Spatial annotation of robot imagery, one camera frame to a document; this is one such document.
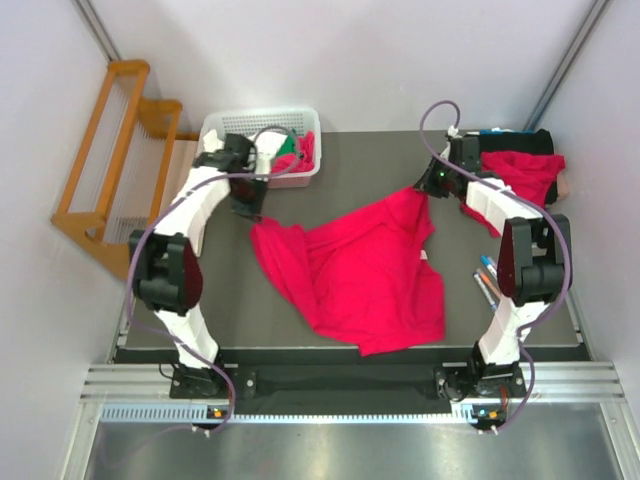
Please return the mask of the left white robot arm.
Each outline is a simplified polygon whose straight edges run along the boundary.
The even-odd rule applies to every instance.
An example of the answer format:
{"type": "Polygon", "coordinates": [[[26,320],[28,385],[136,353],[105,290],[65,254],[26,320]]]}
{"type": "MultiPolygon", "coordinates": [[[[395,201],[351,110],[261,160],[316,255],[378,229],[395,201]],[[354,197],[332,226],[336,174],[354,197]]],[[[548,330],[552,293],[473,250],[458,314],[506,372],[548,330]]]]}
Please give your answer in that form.
{"type": "Polygon", "coordinates": [[[224,390],[227,374],[216,366],[219,346],[199,305],[203,235],[226,198],[237,215],[260,219],[271,173],[271,159],[260,146],[265,134],[228,134],[212,151],[198,154],[164,214],[149,231],[135,230],[129,237],[133,295],[161,320],[178,350],[173,381],[189,382],[209,397],[224,390]]]}

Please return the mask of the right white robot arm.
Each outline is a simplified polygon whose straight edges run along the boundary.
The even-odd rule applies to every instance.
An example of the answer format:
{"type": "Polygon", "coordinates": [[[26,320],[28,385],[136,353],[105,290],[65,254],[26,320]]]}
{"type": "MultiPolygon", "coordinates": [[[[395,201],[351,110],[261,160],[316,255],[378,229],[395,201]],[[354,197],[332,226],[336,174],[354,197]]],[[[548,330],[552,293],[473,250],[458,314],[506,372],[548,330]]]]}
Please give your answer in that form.
{"type": "Polygon", "coordinates": [[[500,234],[501,295],[487,331],[473,347],[464,379],[447,375],[443,389],[460,386],[466,394],[496,397],[522,386],[524,341],[570,287],[570,225],[565,216],[548,214],[494,173],[483,171],[479,135],[461,135],[450,127],[446,138],[445,149],[433,152],[415,187],[437,198],[457,197],[500,234]]]}

